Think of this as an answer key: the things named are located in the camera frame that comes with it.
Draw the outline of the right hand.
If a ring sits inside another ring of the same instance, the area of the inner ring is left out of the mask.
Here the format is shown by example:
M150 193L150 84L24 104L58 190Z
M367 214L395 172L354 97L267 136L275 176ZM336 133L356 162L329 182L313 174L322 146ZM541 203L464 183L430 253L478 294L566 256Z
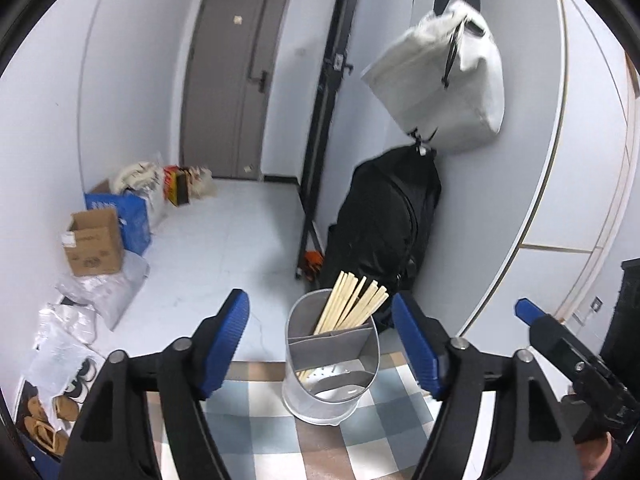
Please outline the right hand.
M608 480L620 460L620 447L609 432L601 437L576 445L582 478L584 480Z

